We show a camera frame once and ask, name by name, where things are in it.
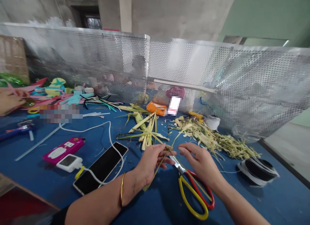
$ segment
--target plastic bottle cap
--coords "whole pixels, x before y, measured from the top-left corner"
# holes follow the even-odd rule
[[[93,88],[85,88],[85,93],[92,93],[94,92],[94,89]]]

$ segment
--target yellow scissor handle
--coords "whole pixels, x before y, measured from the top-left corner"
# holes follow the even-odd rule
[[[204,214],[199,214],[196,211],[194,211],[194,209],[191,207],[191,205],[188,203],[185,194],[184,194],[184,190],[183,190],[183,185],[182,182],[188,187],[188,189],[192,192],[192,194],[197,198],[197,200],[199,201],[199,203],[201,204],[201,206],[204,209]],[[208,208],[206,206],[206,204],[203,202],[203,200],[200,198],[200,196],[196,193],[196,191],[189,185],[189,183],[184,179],[183,176],[179,177],[179,186],[180,186],[180,191],[181,191],[181,195],[183,198],[183,201],[185,202],[185,205],[187,206],[187,208],[190,210],[190,212],[199,220],[206,220],[209,216],[209,212],[208,212]]]
[[[35,108],[32,108],[32,109],[29,109],[28,113],[35,114],[35,113],[38,113],[39,111],[40,111],[40,107],[35,107]]]

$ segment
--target hand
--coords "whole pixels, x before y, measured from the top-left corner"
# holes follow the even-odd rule
[[[168,152],[166,156],[172,155],[170,151],[165,150],[165,146],[166,144],[148,146],[145,149],[140,162],[134,169],[138,176],[142,177],[143,187],[149,185],[153,181],[154,169],[158,167],[166,152]],[[165,157],[160,167],[167,169],[165,163],[173,165],[174,161],[168,157]]]
[[[0,90],[0,115],[24,103],[24,100],[14,95],[10,90]]]
[[[208,186],[215,187],[223,180],[222,174],[217,168],[210,153],[193,144],[184,143],[179,145],[180,154],[185,156],[190,165],[193,167],[197,176]]]

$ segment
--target blue table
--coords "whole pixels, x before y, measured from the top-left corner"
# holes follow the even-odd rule
[[[113,112],[107,108],[96,109],[101,106],[89,106],[89,110],[84,109],[83,113],[91,112],[111,112],[105,119],[98,117],[86,117],[76,119],[73,123],[64,125],[67,129],[85,130],[87,128],[99,125],[105,121],[111,121],[112,141],[116,141],[118,133],[127,133],[134,126],[134,119],[130,119],[126,128],[124,124],[127,117],[116,118],[127,112]],[[25,112],[16,112],[5,118],[6,121],[16,121],[25,116]],[[162,118],[158,120],[158,131],[166,135],[167,124]],[[29,140],[29,136],[17,136],[12,139],[0,142],[0,172],[14,181],[19,187],[31,192],[33,195],[41,198],[43,201],[54,205],[57,208],[63,208],[81,195],[73,188],[73,173],[65,172],[56,167],[50,168],[43,161],[42,156],[54,147],[64,143],[73,136],[86,138],[85,145],[76,152],[76,155],[83,158],[86,167],[90,166],[100,155],[103,148],[110,147],[108,136],[108,124],[102,127],[84,133],[74,133],[58,130],[53,136],[44,142],[43,146],[37,147],[33,152],[19,161],[14,161],[17,157],[31,148],[34,144],[46,137],[53,131],[58,124],[44,124],[40,119],[34,120],[37,130],[34,132],[34,141]],[[7,125],[7,129],[15,128],[16,123]],[[178,131],[173,131],[170,136],[172,144]],[[180,143],[187,142],[188,137],[179,136],[175,142],[175,147]],[[120,143],[127,146],[129,151],[126,154],[126,160],[121,173],[133,169],[139,162],[142,152],[137,140],[120,140]],[[309,224],[310,221],[310,190],[306,188],[296,177],[294,177],[283,165],[272,157],[258,143],[252,144],[252,147],[262,153],[262,157],[269,161],[280,174],[280,178],[275,179],[271,184],[264,188],[250,187],[247,181],[239,173],[224,174],[225,179],[239,191],[271,224]],[[224,156],[226,161],[222,161],[224,170],[235,172],[235,166],[240,160],[234,160]],[[178,155],[179,160],[185,167],[191,169],[186,159]],[[112,178],[118,171],[118,167],[112,173]],[[135,224],[185,224],[185,223],[209,223],[209,224],[232,224],[232,220],[225,209],[223,203],[215,195],[215,209],[209,212],[207,221],[202,222],[192,216],[184,204],[178,186],[178,172],[173,166],[168,166],[167,170],[160,170],[151,187],[146,192],[140,192],[134,200],[118,215],[114,224],[125,224],[132,221]],[[194,205],[197,211],[202,212],[197,202],[188,195],[189,202]]]

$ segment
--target gold bangle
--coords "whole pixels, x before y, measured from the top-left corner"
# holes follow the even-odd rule
[[[123,208],[123,201],[122,201],[122,199],[123,199],[123,184],[124,184],[125,173],[126,173],[126,172],[124,172],[124,174],[123,174],[122,184],[121,184],[121,186],[120,186],[120,207],[121,207],[121,208]]]

